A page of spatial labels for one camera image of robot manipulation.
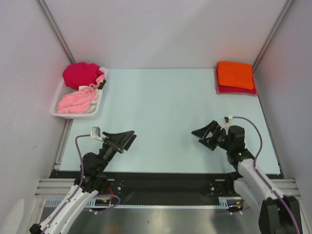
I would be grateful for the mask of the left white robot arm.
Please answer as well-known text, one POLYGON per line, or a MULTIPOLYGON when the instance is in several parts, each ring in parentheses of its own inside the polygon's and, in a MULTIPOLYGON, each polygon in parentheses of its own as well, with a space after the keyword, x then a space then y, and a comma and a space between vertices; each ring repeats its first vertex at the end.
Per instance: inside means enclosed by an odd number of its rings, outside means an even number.
POLYGON ((33 224, 29 232, 32 234, 66 234, 69 232, 79 214, 87 203, 97 195, 104 194, 110 187, 105 168, 115 154, 129 150, 135 140, 134 131, 122 133, 100 132, 98 127, 92 128, 89 134, 75 138, 75 145, 80 160, 80 176, 77 177, 69 192, 54 211, 41 223, 33 224), (81 154, 78 139, 91 137, 102 142, 98 154, 81 154))

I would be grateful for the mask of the orange t shirt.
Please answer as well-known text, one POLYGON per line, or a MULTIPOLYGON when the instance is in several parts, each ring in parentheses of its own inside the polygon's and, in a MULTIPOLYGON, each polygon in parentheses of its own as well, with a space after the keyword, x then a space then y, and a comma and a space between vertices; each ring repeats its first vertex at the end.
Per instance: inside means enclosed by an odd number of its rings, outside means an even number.
POLYGON ((254 88, 251 64, 220 61, 217 64, 217 72, 219 85, 246 90, 254 88))

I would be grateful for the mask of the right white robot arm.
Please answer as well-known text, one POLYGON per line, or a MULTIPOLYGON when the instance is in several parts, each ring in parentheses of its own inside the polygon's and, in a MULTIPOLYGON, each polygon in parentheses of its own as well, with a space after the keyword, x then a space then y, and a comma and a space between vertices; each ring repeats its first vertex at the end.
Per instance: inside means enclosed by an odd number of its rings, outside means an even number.
POLYGON ((233 117, 225 117, 225 125, 213 120, 207 126, 192 131, 192 135, 210 150, 226 151, 228 162, 235 172, 227 175, 225 191, 239 194, 258 215, 263 234, 301 234, 301 214, 298 200, 286 195, 257 165, 258 155, 245 146, 245 130, 232 125, 233 117))

